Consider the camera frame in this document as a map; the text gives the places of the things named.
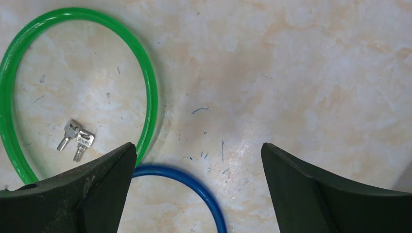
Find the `white marble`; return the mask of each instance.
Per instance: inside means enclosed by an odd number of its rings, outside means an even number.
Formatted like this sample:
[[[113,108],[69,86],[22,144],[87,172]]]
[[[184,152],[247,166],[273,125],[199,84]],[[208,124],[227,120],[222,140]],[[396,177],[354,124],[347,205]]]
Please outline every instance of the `white marble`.
[[[229,232],[278,229],[260,158],[264,142],[385,188],[412,159],[410,0],[3,0],[0,54],[30,20],[67,6],[103,11],[143,43],[162,99],[160,133],[144,162],[201,179]],[[85,163],[137,142],[145,107],[132,53],[90,22],[42,34],[16,80],[18,136],[41,178],[78,165],[75,143],[55,149],[70,118],[96,134]],[[0,187],[21,185],[0,148]],[[156,177],[132,181],[119,232],[214,231],[188,188]]]

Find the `blue plastic coating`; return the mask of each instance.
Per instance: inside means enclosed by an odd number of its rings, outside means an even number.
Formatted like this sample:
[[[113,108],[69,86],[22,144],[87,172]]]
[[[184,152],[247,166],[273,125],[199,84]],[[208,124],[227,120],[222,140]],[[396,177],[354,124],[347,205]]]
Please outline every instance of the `blue plastic coating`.
[[[138,176],[162,176],[185,184],[187,187],[195,191],[209,207],[209,210],[211,211],[213,219],[216,223],[218,230],[217,232],[227,233],[223,213],[217,201],[215,200],[211,192],[194,177],[180,170],[158,165],[144,165],[136,167],[135,171],[133,172],[133,177]]]

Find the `key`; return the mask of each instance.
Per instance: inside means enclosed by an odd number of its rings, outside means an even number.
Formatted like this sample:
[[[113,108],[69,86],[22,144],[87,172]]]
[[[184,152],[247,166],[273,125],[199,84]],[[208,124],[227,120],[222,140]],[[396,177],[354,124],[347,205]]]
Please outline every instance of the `key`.
[[[73,158],[73,161],[80,162],[82,159],[83,153],[87,148],[91,146],[94,140],[94,135],[90,133],[89,131],[86,130],[80,130],[79,134],[77,134],[76,141],[78,143],[77,145],[77,151],[76,155]]]
[[[59,146],[57,146],[58,151],[62,151],[70,139],[75,138],[79,131],[82,129],[82,125],[77,123],[74,120],[69,120],[64,127],[65,136],[63,140],[60,142]]]

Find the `green cable lock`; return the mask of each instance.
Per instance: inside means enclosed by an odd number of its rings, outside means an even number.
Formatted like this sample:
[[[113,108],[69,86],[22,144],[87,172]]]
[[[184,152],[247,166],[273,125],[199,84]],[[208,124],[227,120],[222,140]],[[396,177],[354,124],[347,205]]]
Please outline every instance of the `green cable lock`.
[[[136,56],[146,85],[147,109],[142,134],[136,146],[136,166],[146,153],[155,132],[157,118],[157,85],[152,64],[143,46],[122,24],[110,16],[85,8],[62,8],[45,13],[24,27],[13,39],[0,66],[0,136],[7,155],[25,184],[38,178],[30,168],[18,143],[12,116],[12,94],[21,58],[30,44],[47,28],[68,20],[87,20],[101,24],[120,36]]]

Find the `scuff mark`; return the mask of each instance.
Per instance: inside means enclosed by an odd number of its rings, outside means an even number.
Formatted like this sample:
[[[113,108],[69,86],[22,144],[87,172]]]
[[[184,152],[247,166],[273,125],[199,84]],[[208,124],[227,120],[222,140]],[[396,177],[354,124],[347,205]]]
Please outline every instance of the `scuff mark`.
[[[210,111],[209,110],[209,107],[207,107],[207,108],[198,108],[198,109],[196,109],[196,110],[194,110],[193,112],[192,112],[192,114],[195,114],[197,111],[199,111],[199,110],[207,110],[207,111]]]
[[[222,140],[222,161],[224,160],[224,154],[223,154],[223,144],[224,144],[224,142],[223,142],[223,140]]]
[[[41,97],[39,97],[39,98],[37,98],[32,104],[36,103],[39,99],[41,99],[41,98],[43,98],[43,97],[44,97],[44,95],[41,96]]]
[[[264,77],[269,78],[269,79],[273,79],[272,77],[269,77],[267,75],[262,74]]]
[[[224,171],[222,172],[222,175],[224,175],[228,170],[229,170],[229,168],[226,168],[226,170],[224,170]]]

